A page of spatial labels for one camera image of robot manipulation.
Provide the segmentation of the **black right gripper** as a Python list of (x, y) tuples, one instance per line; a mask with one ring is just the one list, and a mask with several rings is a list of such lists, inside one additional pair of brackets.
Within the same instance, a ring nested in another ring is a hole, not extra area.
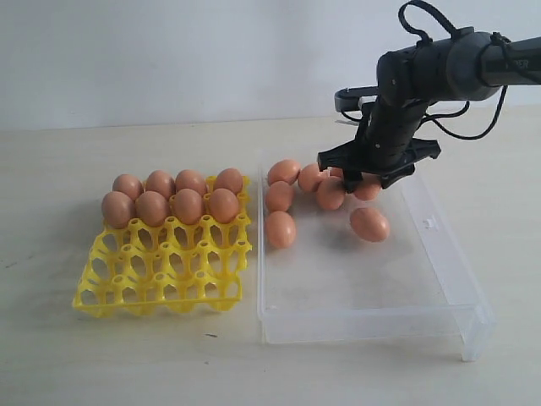
[(414, 137), (428, 107), (427, 101), (393, 107), (377, 98), (365, 109), (369, 115), (358, 125), (353, 140), (318, 154), (319, 168), (342, 169), (347, 194), (352, 194), (363, 182), (362, 173), (380, 175), (381, 188), (388, 189), (411, 176), (413, 164), (425, 158), (435, 159), (440, 154), (437, 141)]

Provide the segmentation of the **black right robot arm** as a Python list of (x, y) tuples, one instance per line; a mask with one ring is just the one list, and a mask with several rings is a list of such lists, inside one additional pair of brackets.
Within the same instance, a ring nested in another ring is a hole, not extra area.
[(366, 173), (383, 188), (410, 176), (417, 162), (440, 154), (436, 140), (415, 138), (439, 114), (427, 110), (438, 102), (480, 102), (510, 85), (540, 82), (540, 40), (509, 41), (498, 33), (461, 29), (449, 39), (420, 41), (387, 52), (376, 67), (377, 84), (341, 89), (335, 109), (343, 116), (360, 112), (353, 140), (317, 156), (320, 170), (340, 168), (352, 193)]

